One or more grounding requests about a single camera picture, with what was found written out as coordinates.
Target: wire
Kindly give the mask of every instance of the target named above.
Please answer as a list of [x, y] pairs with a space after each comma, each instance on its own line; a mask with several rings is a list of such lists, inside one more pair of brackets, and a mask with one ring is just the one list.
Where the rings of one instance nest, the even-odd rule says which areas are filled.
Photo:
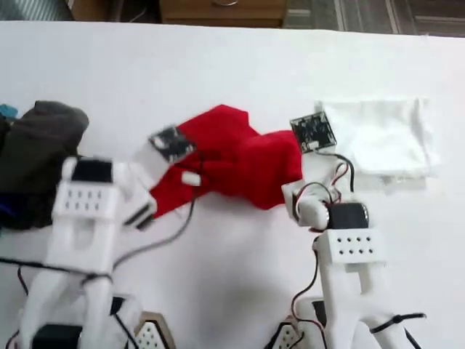
[[411, 343], [411, 345], [415, 348], [415, 349], [421, 349], [421, 346], [417, 343], [417, 341], [415, 340], [415, 338], [413, 338], [413, 336], [410, 334], [409, 331], [407, 331], [406, 328], [404, 328], [405, 330], [405, 336], [407, 336], [407, 339], [408, 341]]
[[87, 276], [87, 277], [92, 277], [92, 278], [111, 279], [111, 276], [109, 276], [106, 273], [90, 273], [88, 271], [84, 271], [84, 270], [77, 269], [77, 268], [61, 267], [58, 265], [50, 265], [50, 264], [45, 264], [41, 262], [31, 262], [27, 260], [17, 260], [15, 258], [0, 257], [0, 263], [10, 264], [10, 265], [19, 265], [20, 267], [31, 267], [31, 268], [37, 268], [37, 269], [61, 271], [63, 273], [70, 273], [70, 274], [75, 274], [79, 276]]
[[296, 301], [304, 293], [307, 293], [315, 285], [315, 282], [317, 281], [317, 276], [318, 276], [318, 252], [313, 250], [313, 253], [315, 254], [315, 272], [313, 274], [313, 278], [312, 278], [310, 284], [307, 287], [305, 287], [303, 290], [297, 292], [296, 295], [292, 298], [292, 301], [291, 301], [291, 313], [292, 313], [292, 316], [297, 321], [302, 321], [303, 319], [298, 317], [297, 314], [296, 314]]
[[304, 340], [305, 333], [302, 332], [302, 336], [298, 340], [296, 340], [288, 349], [295, 348], [302, 340]]
[[310, 324], [314, 324], [320, 330], [321, 336], [323, 338], [323, 344], [325, 345], [325, 349], [326, 349], [327, 345], [326, 345], [326, 338], [325, 338], [325, 332], [324, 332], [323, 325], [320, 322], [315, 321], [315, 320], [311, 320], [311, 319], [307, 319], [307, 318], [300, 318], [296, 314], [296, 301], [304, 293], [307, 293], [309, 290], [311, 290], [311, 288], [315, 285], [315, 282], [317, 281], [318, 264], [319, 264], [319, 262], [318, 262], [318, 252], [316, 250], [313, 250], [313, 253], [315, 254], [315, 272], [313, 273], [313, 278], [312, 278], [310, 284], [307, 287], [305, 287], [303, 290], [297, 292], [296, 295], [292, 298], [292, 301], [291, 301], [291, 314], [292, 314], [292, 317], [295, 318], [297, 322], [308, 322]]
[[328, 343], [326, 342], [326, 337], [325, 337], [325, 330], [322, 324], [320, 324], [319, 322], [310, 320], [310, 319], [302, 319], [302, 320], [299, 320], [299, 322], [308, 322], [309, 324], [316, 325], [316, 327], [320, 330], [320, 333], [321, 333], [321, 339], [323, 340], [323, 347], [325, 349], [328, 349]]
[[17, 331], [8, 339], [8, 342], [7, 342], [7, 344], [5, 345], [5, 349], [9, 349], [9, 346], [13, 343], [13, 340], [16, 338], [16, 336], [18, 336], [19, 333], [20, 333], [20, 330], [17, 330]]
[[350, 168], [350, 191], [353, 193], [354, 192], [354, 181], [355, 181], [355, 169], [354, 169], [354, 164], [345, 156], [337, 153], [320, 153], [319, 151], [315, 151], [316, 154], [321, 155], [321, 156], [334, 156], [338, 158], [339, 160], [344, 161], [347, 165], [349, 165]]
[[17, 278], [20, 280], [21, 286], [24, 289], [24, 293], [26, 293], [26, 296], [28, 296], [29, 295], [28, 285], [26, 285], [26, 283], [24, 282], [24, 278], [21, 273], [21, 268], [22, 266], [20, 265], [17, 269]]
[[121, 320], [118, 314], [113, 315], [118, 322], [119, 326], [123, 329], [124, 333], [126, 333], [126, 336], [128, 336], [129, 340], [131, 341], [132, 345], [134, 348], [139, 349], [139, 345], [137, 344], [136, 340], [134, 339], [134, 336], [131, 334], [131, 332], [127, 329], [126, 325], [124, 322]]
[[[203, 174], [203, 152], [198, 151], [198, 155], [200, 158], [200, 165], [198, 169], [198, 174], [202, 175]], [[194, 213], [194, 208], [195, 208], [195, 202], [197, 201], [197, 193], [196, 190], [193, 190], [193, 197], [192, 200], [190, 201], [190, 208], [189, 208], [189, 213], [187, 214], [187, 218], [184, 221], [184, 223], [181, 225], [181, 228], [177, 230], [175, 234], [172, 236], [165, 238], [164, 240], [156, 241], [151, 244], [148, 244], [146, 246], [138, 247], [136, 249], [133, 249], [132, 251], [129, 251], [122, 256], [120, 256], [115, 263], [113, 264], [113, 270], [115, 270], [117, 267], [119, 267], [122, 263], [127, 262], [131, 258], [136, 257], [139, 254], [149, 252], [153, 249], [159, 249], [160, 247], [170, 245], [171, 243], [175, 242], [178, 238], [180, 238], [184, 232], [186, 231], [190, 221], [192, 220], [192, 216]]]
[[136, 17], [133, 17], [131, 20], [129, 20], [129, 23], [133, 23], [139, 18], [141, 18], [143, 15], [145, 15], [145, 13], [147, 13], [147, 10], [148, 10], [148, 6], [145, 6], [145, 8]]
[[304, 185], [302, 188], [300, 188], [299, 192], [297, 193], [296, 196], [296, 205], [299, 203], [300, 197], [304, 194], [305, 190], [310, 187], [311, 185], [319, 185], [321, 188], [325, 190], [325, 192], [328, 194], [329, 202], [332, 204], [333, 203], [333, 197], [331, 196], [331, 192], [329, 189], [322, 183], [320, 182], [310, 182]]
[[[341, 166], [344, 166], [344, 165], [345, 165], [344, 171], [341, 174], [338, 175], [337, 173], [338, 173], [339, 169], [341, 168]], [[347, 165], [347, 163], [341, 162], [339, 165], [337, 165], [336, 171], [334, 173], [334, 179], [331, 182], [331, 185], [335, 185], [338, 180], [340, 180], [341, 178], [343, 178], [343, 176], [346, 175], [347, 171], [349, 171], [349, 165]]]

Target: cable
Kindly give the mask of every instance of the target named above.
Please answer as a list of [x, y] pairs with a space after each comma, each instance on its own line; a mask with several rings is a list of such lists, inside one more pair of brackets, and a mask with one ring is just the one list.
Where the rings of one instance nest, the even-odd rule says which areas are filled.
[[412, 314], [405, 314], [405, 315], [394, 315], [389, 321], [385, 322], [382, 325], [375, 327], [374, 329], [370, 329], [370, 333], [378, 333], [384, 331], [388, 327], [400, 324], [404, 320], [410, 320], [412, 318], [426, 318], [426, 314], [424, 313], [412, 313]]
[[5, 257], [0, 257], [0, 263], [4, 264], [10, 264], [10, 265], [19, 265], [20, 267], [31, 267], [31, 268], [37, 268], [37, 269], [47, 269], [47, 270], [53, 270], [53, 271], [61, 271], [63, 273], [70, 273], [70, 274], [75, 274], [75, 275], [80, 275], [80, 276], [87, 276], [88, 278], [109, 278], [111, 279], [111, 276], [106, 273], [90, 273], [88, 271], [84, 271], [81, 269], [77, 268], [68, 268], [68, 267], [61, 267], [58, 265], [50, 265], [50, 264], [45, 264], [41, 262], [31, 262], [27, 260], [17, 260], [15, 258], [5, 258]]
[[143, 15], [145, 15], [145, 13], [147, 12], [148, 10], [148, 5], [145, 6], [145, 8], [135, 17], [133, 17], [131, 20], [129, 20], [129, 23], [133, 23], [135, 22], [136, 20], [138, 20], [139, 18], [141, 18]]
[[302, 340], [304, 340], [305, 333], [302, 332], [302, 336], [298, 340], [296, 340], [288, 349], [295, 348]]
[[8, 339], [8, 342], [7, 342], [7, 344], [5, 345], [5, 349], [9, 349], [9, 346], [13, 343], [13, 339], [16, 338], [16, 336], [18, 336], [19, 333], [20, 333], [20, 330], [17, 330], [17, 331]]
[[307, 318], [300, 318], [296, 314], [296, 301], [297, 301], [297, 299], [299, 299], [299, 297], [302, 296], [304, 293], [307, 293], [309, 290], [311, 290], [311, 288], [315, 285], [315, 282], [317, 281], [318, 264], [319, 264], [319, 262], [318, 262], [318, 252], [316, 250], [313, 250], [313, 253], [315, 254], [315, 272], [313, 274], [313, 278], [312, 278], [310, 284], [307, 287], [305, 287], [303, 290], [297, 292], [296, 295], [292, 298], [292, 301], [291, 301], [291, 313], [292, 313], [292, 316], [296, 319], [297, 322], [308, 322], [310, 324], [314, 324], [320, 330], [321, 336], [323, 338], [323, 344], [325, 345], [325, 349], [327, 349], [328, 346], [326, 345], [326, 338], [325, 338], [325, 332], [324, 332], [323, 325], [320, 324], [320, 322], [315, 321], [315, 320], [311, 320], [311, 319], [307, 319]]
[[123, 329], [124, 333], [126, 333], [126, 336], [128, 336], [129, 340], [131, 341], [132, 345], [134, 348], [139, 349], [139, 345], [137, 344], [135, 338], [132, 336], [131, 332], [127, 329], [126, 325], [124, 325], [123, 321], [119, 317], [118, 314], [113, 315], [118, 322], [119, 326]]
[[[318, 276], [318, 253], [313, 250], [313, 253], [315, 254], [315, 273], [313, 274], [313, 278], [310, 282], [310, 284], [305, 287], [303, 290], [299, 291], [296, 293], [296, 295], [292, 298], [291, 301], [291, 313], [292, 316], [297, 320], [297, 321], [302, 321], [304, 319], [300, 318], [296, 314], [296, 301], [297, 299], [302, 296], [304, 293], [307, 293], [314, 285], [315, 282], [317, 281], [317, 276]], [[322, 329], [322, 326], [320, 323], [316, 323], [317, 326], [319, 326]]]
[[404, 328], [405, 330], [405, 336], [407, 336], [407, 339], [408, 341], [411, 343], [411, 345], [415, 348], [415, 349], [421, 349], [421, 346], [417, 343], [417, 341], [415, 340], [415, 338], [413, 338], [413, 336], [410, 334], [409, 331], [407, 331], [406, 328]]
[[[198, 154], [199, 154], [199, 158], [200, 158], [200, 165], [199, 165], [199, 169], [198, 169], [198, 174], [202, 175], [203, 174], [203, 153], [202, 153], [202, 151], [199, 151]], [[189, 213], [187, 214], [186, 220], [181, 225], [181, 228], [179, 228], [175, 234], [173, 234], [172, 236], [170, 236], [168, 238], [165, 238], [164, 240], [156, 241], [156, 242], [153, 242], [151, 244], [148, 244], [148, 245], [145, 245], [145, 246], [142, 246], [142, 247], [138, 247], [136, 249], [133, 249], [132, 251], [129, 251], [129, 252], [123, 254], [113, 264], [113, 270], [115, 270], [117, 267], [119, 267], [122, 263], [130, 260], [131, 258], [136, 257], [139, 254], [149, 252], [149, 251], [151, 251], [153, 249], [158, 249], [158, 248], [166, 246], [166, 245], [170, 245], [171, 243], [175, 242], [178, 238], [180, 238], [184, 234], [184, 232], [187, 229], [190, 221], [192, 220], [192, 216], [193, 216], [193, 213], [194, 213], [194, 208], [195, 208], [195, 202], [196, 201], [197, 201], [197, 194], [196, 194], [196, 190], [193, 188], [193, 197], [192, 197], [192, 200], [190, 202]]]
[[[344, 171], [341, 174], [338, 175], [337, 173], [338, 173], [339, 169], [341, 168], [341, 166], [344, 166], [344, 165], [345, 165]], [[341, 178], [343, 178], [343, 176], [345, 176], [348, 171], [349, 171], [349, 165], [347, 163], [341, 162], [339, 165], [337, 165], [336, 171], [334, 173], [334, 179], [331, 182], [331, 185], [335, 185], [337, 183], [337, 181], [340, 180]]]
[[315, 151], [316, 154], [321, 155], [321, 156], [334, 156], [338, 158], [339, 160], [344, 161], [347, 165], [350, 167], [350, 191], [353, 193], [354, 192], [354, 180], [355, 180], [355, 170], [354, 170], [354, 164], [345, 156], [337, 153], [320, 153], [319, 151]]
[[329, 189], [322, 183], [320, 182], [310, 182], [304, 185], [302, 188], [300, 188], [299, 192], [296, 195], [296, 205], [299, 203], [300, 197], [304, 194], [305, 190], [310, 187], [311, 185], [319, 185], [321, 188], [325, 190], [325, 192], [328, 194], [329, 202], [332, 204], [333, 203], [333, 198], [331, 196], [331, 192]]
[[24, 289], [24, 293], [26, 293], [26, 296], [28, 296], [29, 295], [28, 285], [26, 285], [26, 283], [24, 282], [24, 278], [21, 273], [21, 268], [22, 266], [20, 265], [17, 269], [17, 278], [20, 280], [21, 286]]

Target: floor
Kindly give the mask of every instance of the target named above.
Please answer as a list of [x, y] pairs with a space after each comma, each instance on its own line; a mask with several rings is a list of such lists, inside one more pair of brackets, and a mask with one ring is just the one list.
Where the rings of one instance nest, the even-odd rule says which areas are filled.
[[[74, 0], [77, 20], [108, 20], [111, 0]], [[122, 22], [157, 22], [156, 1], [126, 0]], [[465, 0], [288, 0], [285, 28], [465, 37]]]

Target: white table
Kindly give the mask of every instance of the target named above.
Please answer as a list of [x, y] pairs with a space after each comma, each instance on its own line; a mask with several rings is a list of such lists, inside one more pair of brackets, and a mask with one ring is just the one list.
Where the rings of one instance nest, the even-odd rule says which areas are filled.
[[[462, 348], [465, 314], [465, 41], [328, 31], [189, 28], [104, 23], [0, 23], [0, 101], [82, 108], [84, 155], [127, 159], [151, 130], [225, 103], [249, 111], [260, 132], [321, 98], [429, 95], [443, 165], [427, 192], [363, 195], [389, 239], [392, 296], [423, 348]], [[174, 232], [168, 214], [121, 251]], [[6, 235], [0, 254], [40, 258], [47, 232]], [[132, 260], [116, 289], [162, 312], [178, 348], [263, 348], [311, 278], [314, 236], [283, 207], [268, 212], [208, 195], [176, 244]], [[0, 267], [0, 343], [17, 328], [24, 296]], [[25, 272], [26, 280], [32, 273]], [[311, 292], [320, 294], [316, 286]]]

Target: dark gray fabric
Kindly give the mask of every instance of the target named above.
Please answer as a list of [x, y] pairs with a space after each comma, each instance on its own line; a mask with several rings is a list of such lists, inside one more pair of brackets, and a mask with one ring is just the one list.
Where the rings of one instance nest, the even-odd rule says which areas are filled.
[[0, 201], [13, 205], [17, 215], [0, 214], [0, 226], [27, 229], [50, 224], [62, 164], [77, 155], [88, 124], [80, 109], [38, 101], [21, 119], [3, 128]]
[[89, 120], [77, 108], [38, 101], [17, 120], [0, 152], [0, 193], [44, 193], [56, 186]]

